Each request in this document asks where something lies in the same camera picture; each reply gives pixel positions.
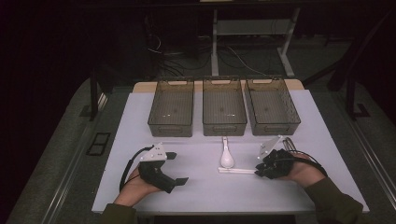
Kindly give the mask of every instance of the metal frame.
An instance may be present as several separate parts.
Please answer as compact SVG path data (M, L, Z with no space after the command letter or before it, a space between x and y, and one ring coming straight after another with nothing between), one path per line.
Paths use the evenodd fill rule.
M277 49L277 52L279 54L279 58L285 68L286 71L286 75L288 77L294 77L294 72L291 68L291 64L289 62L288 56L286 55L289 45L290 45L290 41L291 38L293 36L293 32L294 32L294 27L297 23L297 19L298 19L298 15L300 13L300 8L297 7L294 9L293 14L291 16L288 28L286 30L286 38L285 41L282 45L281 48ZM216 77L219 75L219 61L218 61L218 43L217 43L217 39L218 39L218 34L219 34L219 21L218 21L218 11L216 9L214 9L214 13L213 13L213 33L212 33L212 54L211 54L211 62L212 62L212 76ZM225 31L221 32L221 35L227 35Z

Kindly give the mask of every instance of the dark background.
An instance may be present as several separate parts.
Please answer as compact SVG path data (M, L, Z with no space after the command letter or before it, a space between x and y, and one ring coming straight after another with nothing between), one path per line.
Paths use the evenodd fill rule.
M365 34L387 8L380 1L375 6L303 7L295 34ZM142 22L145 13L87 12L65 0L0 3L0 91L4 93L0 110L0 222L7 220L71 97L92 72L98 74L104 91L155 77L146 50L147 32L143 32L148 31ZM169 45L179 43L193 56L196 35L210 35L211 15L210 11L157 11L153 14L157 26L148 32L181 32L167 41ZM235 18L245 13L230 11L222 15ZM395 76L391 73L396 64L396 36L391 32L396 25L394 15L392 12L354 71L396 123L395 106L389 104L396 102L392 88ZM182 28L173 28L175 22Z

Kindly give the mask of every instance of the human arm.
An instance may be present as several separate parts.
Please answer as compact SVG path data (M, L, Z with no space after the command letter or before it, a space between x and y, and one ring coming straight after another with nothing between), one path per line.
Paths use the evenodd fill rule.
M129 180L122 188L114 203L109 203L101 215L101 224L131 224L134 223L136 210L135 204L140 202L150 193L160 191L160 189L148 184L140 178L137 167L129 175Z
M295 157L309 159L302 154ZM290 173L283 179L295 181L314 202L318 223L362 224L373 223L362 214L362 205L342 193L329 177L315 167L296 161Z

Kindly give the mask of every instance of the black strap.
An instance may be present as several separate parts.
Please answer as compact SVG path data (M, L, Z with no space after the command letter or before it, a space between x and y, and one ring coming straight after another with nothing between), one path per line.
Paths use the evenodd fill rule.
M300 161L300 162L305 162L309 165L312 165L313 167L317 168L318 170L320 170L324 175L327 176L327 172L325 171L325 169L318 163L318 162L313 162L311 160L307 160L307 159L303 159L303 158L298 158L298 157L294 157L295 161Z
M152 145L152 147L144 147L144 148L138 150L138 151L136 152L136 154L134 154L134 156L128 161L128 164L126 164L125 170L124 170L124 172L122 173L122 178L121 178L121 181L120 181L120 191L122 190L122 188L123 188L124 185L125 185L126 176L128 175L129 170L131 169L131 166L132 166L132 164L134 163L134 159L137 157L137 155L139 155L139 154L142 153L143 151L149 151L149 150L152 149L152 148L154 148L154 145Z

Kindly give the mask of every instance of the wire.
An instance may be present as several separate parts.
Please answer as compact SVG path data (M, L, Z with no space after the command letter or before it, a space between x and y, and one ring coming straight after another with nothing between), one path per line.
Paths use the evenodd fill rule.
M267 73L270 73L271 71L271 52L268 49L268 67L267 67Z
M204 68L207 65L207 63L209 62L209 59L210 59L210 54L208 54L208 56L206 57L205 62L203 64L199 65L198 67L194 67L194 68L185 67L181 63L175 63L171 60L166 60L166 61L169 63L175 64L177 67L185 69L185 70L198 70L198 69Z
M156 49L159 49L160 48L160 46L161 46L161 39L157 36L157 35L151 35L151 36L154 36L154 37L156 37L157 38L157 40L158 40L158 46L157 46L157 48Z
M158 50L155 50L155 49L148 49L148 50L151 51L151 52L154 52L154 53L163 54L162 52L160 52L160 51L158 51Z
M137 178L138 176L140 176L140 175L136 175L136 176L134 176L134 177L130 178L129 180L127 180L127 181L125 182L124 186L125 186L126 184L128 184L128 182L129 182L129 181L131 181L131 180L133 180L133 179Z
M154 145L152 145L152 147L144 147L144 148L142 148L142 149L140 149L140 150L138 150L135 154L134 154L134 156L128 161L128 164L126 164L126 167L125 167L125 170L124 170L124 172L123 172L123 174L122 174L122 178L121 178L121 180L120 180L120 191L122 190L122 188L125 186L125 179L126 179L126 176L128 175L128 173L129 173L129 170L131 169L131 166L132 166L132 164L134 163L134 159L136 159L136 157L140 154L140 153L142 153L143 151L149 151L150 149L152 149L152 148L154 148Z
M221 56L220 51L218 51L218 57L221 59L221 61L222 61L223 63L225 63L226 65L230 66L231 68L237 68L237 69L245 68L245 66L239 66L239 67L238 67L238 66L231 65L230 63L227 63L227 62L224 60L224 58Z
M283 140L283 145L285 146L285 149L287 151L304 154L305 156L308 156L309 158L311 158L314 162L318 163L318 161L315 160L315 158L313 158L311 155L309 155L309 154L307 154L305 152L297 150L297 148L294 145L293 141L291 141L291 139L289 137L286 137L285 140Z
M249 69L250 71L253 71L253 72L255 72L255 73L265 75L264 73L259 72L259 71L255 70L255 69L249 67L249 66L241 59L241 57L239 57L239 55L238 55L232 48L230 48L230 47L227 47L227 48L230 49L230 50L233 52L233 54L235 54L235 56L239 59L239 61L241 61L241 63L242 63L247 69Z
M169 73L173 74L175 77L178 77L178 74L171 71L170 69L162 67L160 65L159 65L159 67L163 70L163 77L166 77L166 72L169 72Z
M165 56L175 56L175 55L184 55L183 51L176 51L176 52L171 52L171 53L165 53Z
M218 48L220 48L220 47L223 47L223 48L228 48L229 47L229 45L226 43L226 41L227 41L227 38L225 38L224 40L222 40L222 43L220 43L220 38L218 39ZM256 46L256 43L255 42L257 42L257 41L254 41L253 42L253 44L252 44L252 46L253 46L253 48ZM234 45L236 45L236 46L241 46L242 45L242 43L244 43L242 40L240 40L240 38L237 38L237 41L235 42L235 43L233 43ZM247 50L246 52L239 52L238 53L238 55L247 55L247 54L249 54L251 52L251 49L249 49L249 50Z
M272 20L272 22L271 22L271 33L272 33L272 35L276 35L276 23L277 23L277 20Z
M179 76L184 77L184 75L183 75L182 72L178 71L175 67L172 67L172 66L170 66L170 65L168 65L168 64L163 63L163 69L165 69L165 70L167 70L167 71L169 71L169 72L175 74L177 77L179 77Z
M313 167L317 168L325 176L328 176L326 170L318 162L313 162L313 161L310 161L310 160L307 160L307 159L303 159L303 158L298 158L298 157L286 158L286 159L275 159L275 162L278 162L278 161L299 161L299 162L304 162L304 163L307 163L307 164L312 165Z

